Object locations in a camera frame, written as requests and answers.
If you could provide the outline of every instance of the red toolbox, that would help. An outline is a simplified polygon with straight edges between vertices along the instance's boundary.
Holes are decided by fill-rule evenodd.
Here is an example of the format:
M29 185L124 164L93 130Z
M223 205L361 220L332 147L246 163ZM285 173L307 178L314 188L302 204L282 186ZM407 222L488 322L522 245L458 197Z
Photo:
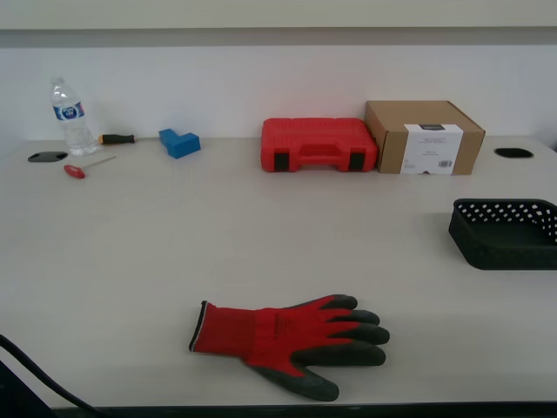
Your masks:
M261 166L296 172L302 165L335 165L341 172L369 172L377 146L357 118L273 118L263 123Z

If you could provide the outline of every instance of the blue plastic part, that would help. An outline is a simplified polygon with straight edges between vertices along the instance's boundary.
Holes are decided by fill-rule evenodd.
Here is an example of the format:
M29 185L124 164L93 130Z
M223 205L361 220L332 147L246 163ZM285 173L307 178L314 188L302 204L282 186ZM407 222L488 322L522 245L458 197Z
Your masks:
M176 159L201 149L199 137L193 133L179 136L172 129L165 129L160 131L158 136L160 137L160 142L166 147L168 155Z

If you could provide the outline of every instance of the white table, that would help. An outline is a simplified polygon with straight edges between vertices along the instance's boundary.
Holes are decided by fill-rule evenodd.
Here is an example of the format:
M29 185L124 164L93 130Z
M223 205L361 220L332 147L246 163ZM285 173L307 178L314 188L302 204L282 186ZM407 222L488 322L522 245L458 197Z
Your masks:
M529 160L496 156L519 145ZM337 403L557 397L557 272L484 272L447 232L458 198L557 202L557 154L486 140L471 176L267 173L256 139L157 140L76 180L0 161L0 333L97 406L300 404L231 358L190 354L200 302L282 307L348 293L392 333L376 368L314 368ZM99 159L97 154L90 158ZM0 350L52 407L69 404Z

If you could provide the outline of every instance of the work glove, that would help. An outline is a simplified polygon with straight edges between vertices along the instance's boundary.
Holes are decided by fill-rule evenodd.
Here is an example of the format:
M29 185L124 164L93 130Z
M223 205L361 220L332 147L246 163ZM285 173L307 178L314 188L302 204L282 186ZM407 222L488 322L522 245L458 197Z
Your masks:
M238 357L277 385L315 401L335 401L339 388L306 366L379 366L389 333L379 317L354 310L334 294L295 307L254 311L204 301L190 351Z

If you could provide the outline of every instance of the water bottle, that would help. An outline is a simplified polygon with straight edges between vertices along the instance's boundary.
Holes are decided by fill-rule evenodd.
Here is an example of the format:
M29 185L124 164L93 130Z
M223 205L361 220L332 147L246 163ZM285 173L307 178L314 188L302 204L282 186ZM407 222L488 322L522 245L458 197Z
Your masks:
M61 77L53 78L50 100L54 112L64 131L64 139L70 153L77 156L88 155L100 148L85 124L85 112L77 94Z

